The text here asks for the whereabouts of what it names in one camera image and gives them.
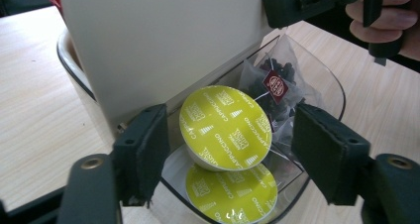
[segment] wooden table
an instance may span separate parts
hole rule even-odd
[[[0,198],[7,210],[65,185],[78,159],[110,152],[57,58],[64,29],[55,8],[0,19]],[[339,78],[348,99],[343,122],[371,141],[373,157],[420,163],[419,73],[373,63],[366,50],[303,22],[288,35]],[[310,182],[280,223],[361,223],[361,204],[329,206]],[[125,209],[125,221],[187,223],[171,217],[170,206],[185,208],[160,187],[150,210]]]

